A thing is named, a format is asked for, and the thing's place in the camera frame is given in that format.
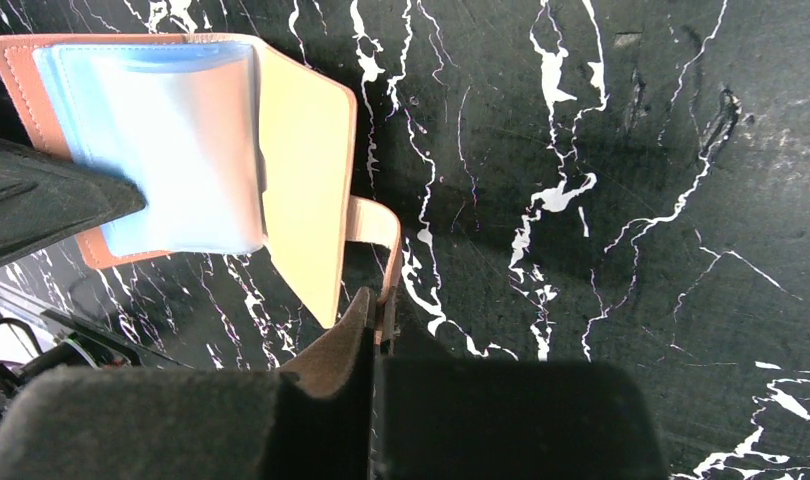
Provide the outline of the brown leather card holder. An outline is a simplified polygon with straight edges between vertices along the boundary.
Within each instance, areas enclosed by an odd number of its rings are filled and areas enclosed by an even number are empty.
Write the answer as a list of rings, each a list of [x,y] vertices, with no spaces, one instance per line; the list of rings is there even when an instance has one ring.
[[[390,339],[401,224],[350,192],[349,88],[236,33],[1,35],[0,76],[35,149],[145,197],[77,235],[87,266],[263,249],[330,328],[346,243],[376,244],[389,252],[376,338]]]

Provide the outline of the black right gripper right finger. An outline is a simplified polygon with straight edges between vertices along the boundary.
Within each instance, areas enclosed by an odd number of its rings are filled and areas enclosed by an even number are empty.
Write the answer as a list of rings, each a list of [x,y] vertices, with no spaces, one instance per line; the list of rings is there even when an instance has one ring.
[[[374,479],[665,479],[644,395],[602,362],[467,359],[395,349],[375,300]]]

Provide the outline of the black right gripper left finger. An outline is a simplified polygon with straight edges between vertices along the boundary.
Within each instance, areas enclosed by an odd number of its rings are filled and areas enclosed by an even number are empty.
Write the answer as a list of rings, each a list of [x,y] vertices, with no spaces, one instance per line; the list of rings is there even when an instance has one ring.
[[[0,479],[364,479],[375,313],[360,289],[270,371],[51,369],[0,423]]]

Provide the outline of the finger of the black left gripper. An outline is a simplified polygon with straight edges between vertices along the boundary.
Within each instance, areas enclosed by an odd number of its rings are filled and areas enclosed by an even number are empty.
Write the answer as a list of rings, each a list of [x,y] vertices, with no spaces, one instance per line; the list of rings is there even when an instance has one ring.
[[[0,139],[0,268],[145,206],[126,179]]]

